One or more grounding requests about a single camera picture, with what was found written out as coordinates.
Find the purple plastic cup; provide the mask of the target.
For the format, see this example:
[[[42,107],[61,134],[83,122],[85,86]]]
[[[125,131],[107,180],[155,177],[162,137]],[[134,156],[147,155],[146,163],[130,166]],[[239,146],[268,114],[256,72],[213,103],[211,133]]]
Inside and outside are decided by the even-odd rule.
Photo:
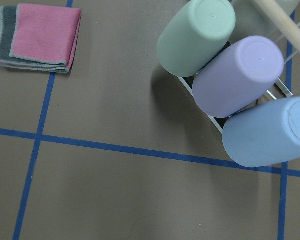
[[[226,118],[259,99],[284,70],[279,47],[263,36],[231,45],[195,77],[192,95],[201,111]]]

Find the green plastic cup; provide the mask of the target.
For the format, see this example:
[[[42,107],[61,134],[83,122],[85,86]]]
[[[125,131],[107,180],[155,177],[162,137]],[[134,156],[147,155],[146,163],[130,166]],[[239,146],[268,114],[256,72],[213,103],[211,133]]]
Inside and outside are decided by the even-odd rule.
[[[161,66],[177,77],[198,73],[225,46],[236,24],[228,0],[191,0],[158,39]]]

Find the pink and grey folded cloth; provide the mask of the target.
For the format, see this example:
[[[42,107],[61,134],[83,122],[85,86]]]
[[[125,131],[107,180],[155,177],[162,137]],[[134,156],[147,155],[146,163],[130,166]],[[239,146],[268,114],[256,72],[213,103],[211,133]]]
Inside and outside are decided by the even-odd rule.
[[[0,65],[68,73],[73,65],[82,11],[20,3],[0,7]]]

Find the blue plastic cup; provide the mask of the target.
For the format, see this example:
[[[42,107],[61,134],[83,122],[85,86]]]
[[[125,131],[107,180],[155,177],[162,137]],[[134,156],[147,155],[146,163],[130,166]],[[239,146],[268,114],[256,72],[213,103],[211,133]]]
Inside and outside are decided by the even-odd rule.
[[[226,153],[257,168],[300,158],[300,97],[269,101],[232,116],[222,130]]]

